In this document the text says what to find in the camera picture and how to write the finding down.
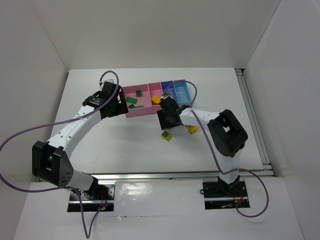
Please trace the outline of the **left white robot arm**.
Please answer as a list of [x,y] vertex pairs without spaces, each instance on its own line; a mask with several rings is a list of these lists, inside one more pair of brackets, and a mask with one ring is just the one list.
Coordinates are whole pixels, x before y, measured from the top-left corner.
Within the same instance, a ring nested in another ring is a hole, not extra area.
[[105,118],[128,113],[123,88],[104,82],[102,89],[87,97],[74,117],[60,132],[46,142],[32,147],[32,174],[60,188],[75,188],[89,199],[108,193],[92,175],[75,170],[70,157],[84,136]]

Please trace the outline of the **yellow round flower lego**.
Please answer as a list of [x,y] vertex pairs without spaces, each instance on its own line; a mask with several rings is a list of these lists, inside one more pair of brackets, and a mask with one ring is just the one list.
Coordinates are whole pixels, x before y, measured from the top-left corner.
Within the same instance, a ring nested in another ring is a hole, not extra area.
[[161,98],[158,97],[157,95],[153,95],[153,96],[151,97],[151,103],[152,103],[153,105],[158,105],[160,102],[161,102]]

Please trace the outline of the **orange lego plate stack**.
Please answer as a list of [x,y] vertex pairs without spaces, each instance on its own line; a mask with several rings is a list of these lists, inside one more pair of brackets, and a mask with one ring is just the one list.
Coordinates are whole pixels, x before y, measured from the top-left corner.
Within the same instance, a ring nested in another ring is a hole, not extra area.
[[185,127],[190,134],[194,134],[198,130],[198,127],[192,125],[186,125]]

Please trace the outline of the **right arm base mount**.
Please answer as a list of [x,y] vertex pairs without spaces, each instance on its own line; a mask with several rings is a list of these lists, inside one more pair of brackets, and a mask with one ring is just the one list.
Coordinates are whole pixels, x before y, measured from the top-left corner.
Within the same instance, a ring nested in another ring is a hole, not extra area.
[[206,210],[224,210],[238,208],[250,208],[247,187],[244,181],[240,181],[229,192],[223,192],[217,181],[203,182],[199,191],[204,197]]

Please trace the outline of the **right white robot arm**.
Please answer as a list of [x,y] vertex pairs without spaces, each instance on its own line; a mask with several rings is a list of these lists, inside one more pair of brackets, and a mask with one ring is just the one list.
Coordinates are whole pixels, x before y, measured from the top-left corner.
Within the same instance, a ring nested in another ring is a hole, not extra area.
[[230,193],[240,180],[240,155],[248,134],[232,111],[209,112],[189,105],[178,106],[170,96],[162,97],[157,111],[162,130],[177,126],[197,127],[204,133],[218,168],[217,184],[224,194]]

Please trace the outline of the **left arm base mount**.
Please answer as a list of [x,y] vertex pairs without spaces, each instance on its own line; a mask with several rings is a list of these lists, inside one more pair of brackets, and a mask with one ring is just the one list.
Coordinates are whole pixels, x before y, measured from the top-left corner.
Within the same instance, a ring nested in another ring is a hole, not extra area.
[[[100,190],[96,196],[89,196],[87,193],[80,190],[80,198],[84,212],[96,212],[99,208],[102,208],[101,212],[113,212],[114,211],[114,198],[116,184],[114,182],[107,182],[104,185],[104,189]],[[80,213],[80,201],[75,192],[71,192],[69,195],[68,213]]]

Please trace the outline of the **dark green square lego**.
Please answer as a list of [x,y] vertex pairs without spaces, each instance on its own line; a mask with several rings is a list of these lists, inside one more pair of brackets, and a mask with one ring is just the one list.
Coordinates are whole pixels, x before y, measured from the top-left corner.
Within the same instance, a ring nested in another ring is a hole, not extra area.
[[141,90],[137,90],[136,91],[136,96],[137,97],[141,97],[142,96],[142,91]]

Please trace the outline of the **green lego plate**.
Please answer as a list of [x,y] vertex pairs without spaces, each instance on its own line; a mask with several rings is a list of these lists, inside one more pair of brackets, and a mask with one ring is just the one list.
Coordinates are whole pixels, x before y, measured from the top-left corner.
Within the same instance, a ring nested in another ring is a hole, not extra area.
[[136,98],[129,97],[129,96],[126,98],[126,101],[131,104],[136,104],[138,102]]

